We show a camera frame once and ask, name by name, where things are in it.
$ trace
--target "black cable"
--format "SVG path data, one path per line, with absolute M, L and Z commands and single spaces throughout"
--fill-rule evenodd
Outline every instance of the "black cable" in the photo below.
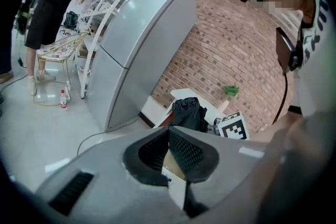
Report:
M 119 130 L 120 128 L 123 128 L 123 127 L 126 127 L 126 126 L 128 126 L 128 125 L 133 124 L 133 123 L 136 122 L 137 120 L 138 120 L 138 118 L 136 118 L 136 119 L 135 119 L 134 121 L 132 121 L 131 123 L 128 123 L 128 124 L 126 124 L 126 125 L 123 125 L 123 126 L 121 126 L 121 127 L 119 127 L 119 128 L 116 128 L 116 129 L 114 129 L 114 130 L 107 131 L 107 132 L 101 132 L 101 133 L 98 133 L 98 134 L 105 134 L 105 133 L 109 133 L 109 132 L 117 131 L 117 130 Z M 79 146 L 78 146 L 78 149 L 77 149 L 77 155 L 76 155 L 76 156 L 78 156 L 80 146 L 81 146 L 87 139 L 89 139 L 89 138 L 91 138 L 91 137 L 93 137 L 93 136 L 96 136 L 96 135 L 98 135 L 98 134 L 91 134 L 90 136 L 86 137 L 82 142 L 80 142 L 80 144 L 79 144 Z
M 14 81 L 11 82 L 10 84 L 7 84 L 5 87 L 3 87 L 3 88 L 1 89 L 0 93 L 2 93 L 2 91 L 5 90 L 9 85 L 12 85 L 13 83 L 15 83 L 15 82 L 17 82 L 17 81 L 19 81 L 19 80 L 21 80 L 21 79 L 24 79 L 26 76 L 28 76 L 28 74 L 25 74 L 22 78 L 17 79 L 17 80 L 14 80 Z
M 279 115 L 280 115 L 280 113 L 281 113 L 282 108 L 284 107 L 284 103 L 285 103 L 285 100 L 286 100 L 287 90 L 288 90 L 288 81 L 287 81 L 287 75 L 284 74 L 284 76 L 285 76 L 285 93 L 284 93 L 284 95 L 283 95 L 283 99 L 282 99 L 282 102 L 281 102 L 279 111 L 278 111 L 277 115 L 275 116 L 274 121 L 273 121 L 272 124 L 274 124 L 274 123 L 278 120 Z

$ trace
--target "white shoe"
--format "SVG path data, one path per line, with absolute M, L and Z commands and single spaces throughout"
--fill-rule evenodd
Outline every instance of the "white shoe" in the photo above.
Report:
M 47 80 L 47 81 L 53 81 L 56 79 L 56 77 L 50 75 L 46 70 L 38 71 L 37 72 L 37 79 L 38 80 Z
M 28 78 L 28 91 L 31 96 L 34 96 L 36 94 L 36 86 L 34 78 Z

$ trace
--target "brick wall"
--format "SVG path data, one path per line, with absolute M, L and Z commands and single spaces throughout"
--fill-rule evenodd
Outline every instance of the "brick wall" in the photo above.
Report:
M 191 88 L 215 106 L 224 86 L 239 86 L 225 114 L 244 114 L 251 134 L 270 125 L 285 89 L 275 52 L 277 24 L 239 0 L 196 0 L 197 22 L 166 68 L 152 97 L 165 108 L 170 91 Z M 292 76 L 284 114 L 292 98 Z

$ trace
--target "refrigerator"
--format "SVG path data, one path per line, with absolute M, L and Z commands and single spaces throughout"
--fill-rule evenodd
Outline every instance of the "refrigerator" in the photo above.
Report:
M 87 88 L 102 131 L 140 113 L 195 22 L 195 0 L 125 0 L 100 42 Z

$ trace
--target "small bottle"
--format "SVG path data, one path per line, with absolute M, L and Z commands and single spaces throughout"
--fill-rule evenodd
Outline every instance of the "small bottle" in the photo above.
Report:
M 61 90 L 61 96 L 59 97 L 61 103 L 61 108 L 67 109 L 67 97 L 65 96 L 64 90 Z
M 71 101 L 71 97 L 70 97 L 70 81 L 67 80 L 67 84 L 65 86 L 65 95 L 67 97 L 67 102 L 70 102 Z

